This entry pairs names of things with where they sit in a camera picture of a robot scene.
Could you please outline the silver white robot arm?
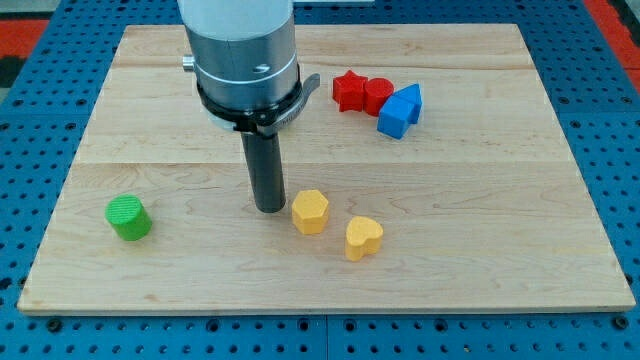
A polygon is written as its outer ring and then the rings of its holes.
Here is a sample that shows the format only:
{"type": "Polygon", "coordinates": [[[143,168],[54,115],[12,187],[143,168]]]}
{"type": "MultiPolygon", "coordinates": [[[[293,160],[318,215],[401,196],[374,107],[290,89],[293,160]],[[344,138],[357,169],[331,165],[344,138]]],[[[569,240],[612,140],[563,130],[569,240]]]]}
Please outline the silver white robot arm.
{"type": "Polygon", "coordinates": [[[320,85],[301,79],[291,0],[179,0],[202,104],[219,126],[269,138],[320,85]]]}

